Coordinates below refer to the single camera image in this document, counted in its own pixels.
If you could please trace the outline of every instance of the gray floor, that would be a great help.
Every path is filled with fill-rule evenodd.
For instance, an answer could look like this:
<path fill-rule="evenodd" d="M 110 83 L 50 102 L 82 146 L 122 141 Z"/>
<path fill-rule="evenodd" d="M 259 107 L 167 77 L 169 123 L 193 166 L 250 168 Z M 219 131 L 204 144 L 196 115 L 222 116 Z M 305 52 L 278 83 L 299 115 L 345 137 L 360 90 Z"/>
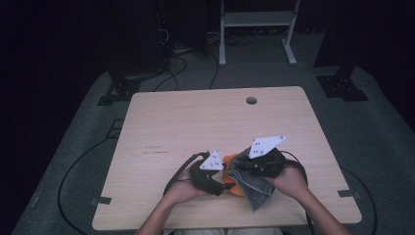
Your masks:
<path fill-rule="evenodd" d="M 352 80 L 369 101 L 345 102 L 326 98 L 316 75 L 332 74 L 337 68 L 314 68 L 322 34 L 295 34 L 292 47 L 299 64 L 290 67 L 281 46 L 282 36 L 259 36 L 244 47 L 227 47 L 227 66 L 219 68 L 213 89 L 301 86 L 317 115 L 339 165 L 354 172 L 370 190 L 379 218 L 377 234 L 413 234 L 415 231 L 415 138 L 412 130 L 381 92 L 375 79 L 356 69 Z M 209 47 L 216 56 L 217 44 Z M 180 90 L 208 89 L 216 70 L 210 54 L 193 52 L 181 56 L 187 68 L 176 76 Z M 171 61 L 172 72 L 183 62 Z M 143 82 L 140 92 L 151 92 L 163 75 Z M 115 150 L 116 139 L 103 141 L 113 121 L 124 118 L 128 102 L 97 106 L 110 86 L 106 73 L 97 78 L 73 119 L 14 234 L 78 234 L 59 212 L 57 195 L 61 181 L 71 169 L 62 188 L 62 205 L 68 219 L 87 234 L 132 234 L 132 231 L 99 232 L 91 227 L 96 200 Z M 158 91 L 175 90 L 169 80 Z M 370 234 L 374 211 L 368 194 L 350 173 L 344 171 L 363 219 L 347 227 L 355 234 Z M 306 226 L 283 228 L 293 234 L 309 234 Z"/>

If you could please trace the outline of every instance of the orange object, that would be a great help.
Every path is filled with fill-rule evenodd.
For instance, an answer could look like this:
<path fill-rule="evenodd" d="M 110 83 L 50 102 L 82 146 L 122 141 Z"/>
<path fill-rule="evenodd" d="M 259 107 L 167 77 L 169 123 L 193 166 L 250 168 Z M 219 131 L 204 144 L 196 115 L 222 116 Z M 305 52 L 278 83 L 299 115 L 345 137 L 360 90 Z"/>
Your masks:
<path fill-rule="evenodd" d="M 228 176 L 228 169 L 231 165 L 231 160 L 236 156 L 238 156 L 238 154 L 223 157 L 223 162 L 226 164 L 226 168 L 222 171 L 222 183 L 235 183 L 235 186 L 233 186 L 229 191 L 236 196 L 245 198 L 245 194 L 238 186 L 238 183 Z"/>

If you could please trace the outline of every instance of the metal stand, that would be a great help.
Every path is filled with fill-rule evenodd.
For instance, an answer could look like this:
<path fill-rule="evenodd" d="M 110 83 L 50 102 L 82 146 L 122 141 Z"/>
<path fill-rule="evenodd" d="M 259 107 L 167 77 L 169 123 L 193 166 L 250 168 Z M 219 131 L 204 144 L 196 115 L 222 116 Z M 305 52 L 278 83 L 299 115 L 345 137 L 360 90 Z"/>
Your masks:
<path fill-rule="evenodd" d="M 152 75 L 141 76 L 130 80 L 121 72 L 109 71 L 113 82 L 106 94 L 101 96 L 97 106 L 110 106 L 113 102 L 131 101 L 132 96 L 140 89 L 141 82 L 156 77 L 163 72 L 164 70 L 160 70 L 152 73 Z"/>
<path fill-rule="evenodd" d="M 317 80 L 328 98 L 343 98 L 345 101 L 368 101 L 350 79 L 355 65 L 342 65 L 335 75 L 317 76 Z"/>
<path fill-rule="evenodd" d="M 294 26 L 300 7 L 300 0 L 296 1 L 293 11 L 283 12 L 236 12 L 225 13 L 224 0 L 220 2 L 220 44 L 219 65 L 226 66 L 225 27 L 229 26 L 276 26 L 287 25 L 289 27 L 287 38 L 282 40 L 284 50 L 291 66 L 297 65 L 297 60 L 291 49 L 290 43 L 293 37 Z"/>

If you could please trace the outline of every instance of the table hole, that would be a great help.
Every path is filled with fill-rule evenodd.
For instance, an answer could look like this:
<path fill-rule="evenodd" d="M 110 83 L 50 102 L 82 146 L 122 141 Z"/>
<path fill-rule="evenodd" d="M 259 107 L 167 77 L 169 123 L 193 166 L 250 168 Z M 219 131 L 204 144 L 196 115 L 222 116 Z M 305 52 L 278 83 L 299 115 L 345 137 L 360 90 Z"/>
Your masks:
<path fill-rule="evenodd" d="M 246 101 L 250 105 L 254 105 L 256 104 L 256 102 L 258 102 L 258 100 L 255 97 L 248 97 Z"/>

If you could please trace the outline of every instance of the white triangular marker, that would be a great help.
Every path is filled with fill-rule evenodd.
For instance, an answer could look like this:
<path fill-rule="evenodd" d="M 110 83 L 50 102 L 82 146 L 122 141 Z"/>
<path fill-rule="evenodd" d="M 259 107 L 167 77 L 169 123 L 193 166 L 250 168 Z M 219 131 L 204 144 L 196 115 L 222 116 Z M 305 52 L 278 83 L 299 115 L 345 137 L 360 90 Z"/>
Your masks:
<path fill-rule="evenodd" d="M 283 142 L 286 139 L 284 135 L 281 136 L 271 136 L 263 138 L 255 138 L 253 144 L 251 145 L 251 150 L 249 157 L 250 159 L 255 159 L 262 157 L 269 153 L 277 147 L 278 144 Z"/>
<path fill-rule="evenodd" d="M 223 170 L 222 159 L 217 151 L 214 151 L 200 166 L 201 169 Z"/>

